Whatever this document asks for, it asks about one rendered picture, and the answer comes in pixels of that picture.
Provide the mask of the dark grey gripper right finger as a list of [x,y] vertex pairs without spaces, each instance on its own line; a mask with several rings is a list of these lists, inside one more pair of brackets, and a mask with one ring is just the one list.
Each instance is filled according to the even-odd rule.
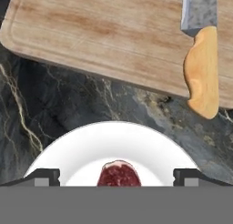
[[209,186],[227,186],[231,184],[209,178],[195,168],[175,168],[173,170],[174,187],[209,187]]

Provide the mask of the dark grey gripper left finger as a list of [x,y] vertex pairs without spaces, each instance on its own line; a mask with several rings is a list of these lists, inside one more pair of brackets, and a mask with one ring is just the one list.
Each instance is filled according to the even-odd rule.
[[38,168],[24,178],[13,180],[1,187],[29,186],[29,187],[59,187],[60,170],[58,168]]

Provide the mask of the red raw meat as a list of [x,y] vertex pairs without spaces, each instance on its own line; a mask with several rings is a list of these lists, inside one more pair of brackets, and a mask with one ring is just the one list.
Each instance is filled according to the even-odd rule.
[[102,167],[97,185],[108,187],[140,187],[141,181],[135,169],[127,162],[116,160]]

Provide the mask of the white plate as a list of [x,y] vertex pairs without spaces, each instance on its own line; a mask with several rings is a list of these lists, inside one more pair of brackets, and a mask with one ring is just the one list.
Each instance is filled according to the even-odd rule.
[[171,186],[175,168],[197,166],[182,147],[156,130],[135,123],[107,121],[64,134],[40,153],[27,172],[58,168],[63,187],[94,187],[102,167],[115,160],[130,163],[144,187]]

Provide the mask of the wooden cutting board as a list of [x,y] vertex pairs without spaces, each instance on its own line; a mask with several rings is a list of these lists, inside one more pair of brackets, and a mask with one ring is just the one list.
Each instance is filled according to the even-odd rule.
[[34,60],[187,97],[182,27],[218,25],[219,95],[233,108],[233,0],[10,0],[0,44]]

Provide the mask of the wooden-handled knife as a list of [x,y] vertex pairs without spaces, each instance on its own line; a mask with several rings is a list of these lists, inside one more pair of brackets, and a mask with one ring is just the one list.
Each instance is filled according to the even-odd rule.
[[188,106],[205,119],[218,113],[218,0],[183,0],[181,31],[194,39],[184,60]]

